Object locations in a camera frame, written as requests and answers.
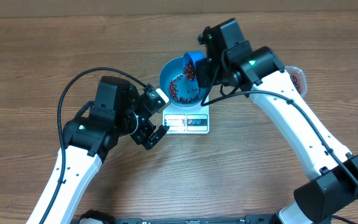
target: digital scale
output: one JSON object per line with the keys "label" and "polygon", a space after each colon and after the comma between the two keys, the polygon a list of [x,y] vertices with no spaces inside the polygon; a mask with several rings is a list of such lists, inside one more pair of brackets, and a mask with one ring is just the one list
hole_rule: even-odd
{"label": "digital scale", "polygon": [[209,106],[200,103],[181,107],[169,105],[162,113],[162,123],[169,126],[167,134],[208,134]]}
{"label": "digital scale", "polygon": [[205,58],[202,52],[186,52],[183,57],[169,61],[161,71],[160,88],[171,101],[162,113],[162,124],[170,127],[167,134],[209,133],[209,106],[201,106],[208,89],[199,88],[196,79],[184,75],[189,62],[195,67],[194,63],[202,58]]}

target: wood grain surface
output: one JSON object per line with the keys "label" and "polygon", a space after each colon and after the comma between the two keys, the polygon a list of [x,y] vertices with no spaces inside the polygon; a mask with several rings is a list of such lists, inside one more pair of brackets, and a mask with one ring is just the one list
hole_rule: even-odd
{"label": "wood grain surface", "polygon": [[0,18],[358,10],[358,0],[0,0]]}
{"label": "wood grain surface", "polygon": [[[59,148],[58,99],[76,74],[109,66],[158,86],[169,60],[203,50],[196,36],[231,17],[254,49],[267,45],[306,72],[306,102],[358,154],[358,11],[0,19],[0,223],[24,223],[35,207]],[[116,75],[96,72],[73,85],[63,123],[107,74]],[[208,135],[165,136],[150,151],[120,138],[76,217],[88,209],[120,218],[238,217],[291,203],[308,180],[268,117],[241,96],[212,105],[210,116]],[[338,214],[358,222],[358,201]]]}

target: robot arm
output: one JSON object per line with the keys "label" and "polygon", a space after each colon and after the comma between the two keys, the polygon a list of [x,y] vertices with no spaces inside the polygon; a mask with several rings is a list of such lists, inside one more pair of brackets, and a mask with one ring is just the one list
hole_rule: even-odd
{"label": "robot arm", "polygon": [[[254,85],[252,90],[271,91],[293,99],[309,116],[338,158],[342,162],[347,160],[346,154],[351,153],[350,150],[342,145],[312,112],[298,94],[287,71],[283,73],[280,71],[273,72],[264,77],[262,81],[263,83],[259,86]],[[283,134],[299,158],[309,180],[319,177],[321,175],[320,170],[323,167],[331,170],[337,166],[335,160],[325,153],[326,149],[321,144],[316,133],[295,107],[289,105],[285,100],[270,95],[251,94],[249,98],[270,117]]]}
{"label": "robot arm", "polygon": [[262,47],[253,51],[235,19],[205,28],[198,41],[205,44],[207,51],[207,57],[196,62],[199,86],[209,90],[219,84],[240,88],[277,126],[310,180],[294,191],[295,202],[277,212],[270,223],[321,223],[358,199],[358,187],[346,172],[347,169],[358,182],[358,155],[353,156],[323,126],[298,94],[283,63],[272,50]]}
{"label": "robot arm", "polygon": [[[147,85],[139,95],[129,81],[102,77],[94,102],[88,102],[63,130],[66,166],[62,167],[59,150],[47,186],[27,223],[40,223],[57,187],[61,169],[64,179],[44,223],[70,223],[88,184],[99,171],[108,152],[118,138],[129,134],[146,150],[153,148],[168,131],[168,126],[156,127],[149,118],[168,106],[169,99],[160,89]],[[89,110],[87,118],[83,113]]]}
{"label": "robot arm", "polygon": [[[75,146],[66,150],[66,171],[64,184],[60,187],[58,196],[53,203],[45,223],[70,223],[82,195],[92,178],[99,171],[102,160],[99,156],[88,156],[88,151]],[[53,192],[56,189],[62,166],[62,150],[59,150],[55,167],[53,168],[47,186],[34,208],[30,223],[39,223],[44,215]]]}

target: black cable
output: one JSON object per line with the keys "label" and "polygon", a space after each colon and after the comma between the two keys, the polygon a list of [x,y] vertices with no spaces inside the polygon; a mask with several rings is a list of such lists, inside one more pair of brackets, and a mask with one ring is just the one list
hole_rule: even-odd
{"label": "black cable", "polygon": [[55,189],[55,192],[53,193],[52,195],[52,198],[50,199],[50,202],[48,204],[48,207],[47,209],[45,210],[45,213],[44,215],[42,216],[41,218],[41,221],[40,221],[40,224],[43,224],[44,221],[47,219],[48,217],[48,214],[50,212],[50,209],[52,208],[53,206],[53,203],[55,202],[56,200],[56,197],[57,197],[57,194],[59,193],[59,190],[60,190],[60,186],[62,185],[62,182],[63,182],[63,178],[64,178],[64,175],[65,175],[65,169],[66,169],[66,147],[64,145],[64,142],[63,142],[63,131],[62,131],[62,119],[61,119],[61,113],[62,113],[62,105],[63,105],[63,100],[66,96],[66,93],[68,91],[68,89],[72,86],[72,84],[74,84],[75,81],[77,81],[77,79],[81,78],[83,75],[86,75],[88,73],[91,73],[91,72],[95,72],[95,71],[111,71],[111,72],[117,72],[117,73],[120,73],[121,75],[124,75],[132,80],[134,80],[135,82],[137,82],[138,84],[140,84],[141,86],[143,87],[146,87],[146,85],[144,85],[144,83],[142,83],[141,81],[139,81],[138,79],[136,79],[135,77],[133,77],[132,75],[130,74],[127,74],[125,72],[122,72],[118,69],[115,69],[115,68],[108,68],[108,67],[98,67],[98,68],[91,68],[87,71],[84,71],[84,72],[81,72],[80,74],[78,74],[75,78],[72,79],[72,81],[70,81],[70,83],[68,83],[68,85],[66,86],[66,88],[63,90],[63,93],[60,97],[60,100],[59,100],[59,104],[57,106],[57,128],[58,128],[58,133],[59,133],[59,141],[60,141],[60,147],[62,149],[62,168],[60,169],[60,177],[59,177],[59,180],[57,182],[57,186],[56,186],[56,189]]}
{"label": "black cable", "polygon": [[227,71],[226,62],[224,61],[224,57],[226,56],[226,51],[227,51],[227,49],[224,49],[224,50],[222,50],[222,53],[221,53],[221,63],[222,63],[223,69],[225,71]]}
{"label": "black cable", "polygon": [[134,84],[130,84],[129,88],[132,90],[131,93],[133,93],[132,97],[134,97],[134,104],[129,108],[128,110],[125,110],[125,114],[129,114],[134,112],[139,107],[139,92],[137,91],[137,88]]}
{"label": "black cable", "polygon": [[202,106],[206,106],[206,105],[210,105],[213,103],[216,103],[218,101],[221,100],[225,100],[228,98],[231,98],[233,96],[239,96],[239,95],[246,95],[246,94],[255,94],[255,93],[260,93],[260,94],[266,94],[266,95],[271,95],[271,96],[276,96],[277,98],[281,98],[283,100],[285,100],[288,104],[293,105],[301,114],[302,116],[306,119],[306,121],[309,123],[309,125],[311,126],[311,128],[313,129],[313,131],[316,133],[317,137],[319,138],[319,140],[323,143],[323,146],[326,148],[327,153],[331,155],[331,157],[335,160],[335,162],[338,163],[338,165],[345,171],[346,175],[353,181],[354,184],[356,184],[356,186],[358,187],[358,180],[353,176],[353,174],[349,171],[349,169],[346,168],[346,166],[341,162],[341,160],[338,159],[338,157],[336,157],[336,155],[334,154],[333,150],[328,146],[327,142],[324,140],[324,138],[322,137],[322,135],[320,134],[320,132],[317,130],[316,126],[313,124],[312,120],[310,120],[309,116],[306,114],[305,111],[303,111],[303,109],[297,105],[293,100],[289,99],[286,96],[283,96],[281,94],[278,93],[274,93],[271,91],[263,91],[263,90],[250,90],[250,91],[242,91],[242,92],[238,92],[238,93],[233,93],[231,95],[226,95],[226,96],[221,96],[218,97],[216,99],[213,99],[207,103],[203,103],[201,102]]}
{"label": "black cable", "polygon": [[348,223],[348,224],[357,224],[357,223],[355,223],[355,222],[352,222],[352,221],[350,221],[350,220],[348,220],[348,219],[346,219],[346,218],[339,217],[339,216],[337,216],[337,215],[331,215],[331,218],[335,218],[335,219],[337,219],[337,220],[340,220],[340,221],[342,221],[342,222],[344,222],[344,223]]}
{"label": "black cable", "polygon": [[229,94],[225,94],[224,92],[223,92],[223,87],[224,87],[224,85],[222,84],[221,85],[221,90],[220,90],[220,93],[221,93],[221,95],[222,96],[226,96],[226,95],[230,95],[230,94],[233,94],[233,93],[235,93],[240,87],[235,87]]}
{"label": "black cable", "polygon": [[81,109],[77,112],[77,114],[75,114],[75,118],[80,118],[85,113],[85,111],[87,111],[93,105],[94,105],[93,101],[86,102],[84,106],[82,106]]}
{"label": "black cable", "polygon": [[208,97],[210,91],[212,90],[212,86],[214,86],[214,83],[215,83],[215,80],[216,80],[216,77],[218,76],[218,72],[219,72],[219,65],[216,67],[215,69],[215,74],[214,74],[214,77],[212,79],[212,82],[211,82],[211,85],[209,86],[209,89],[208,89],[208,92],[205,94],[204,98],[201,100],[201,106],[206,106],[206,105],[209,105],[209,104],[205,104],[205,100],[206,98]]}

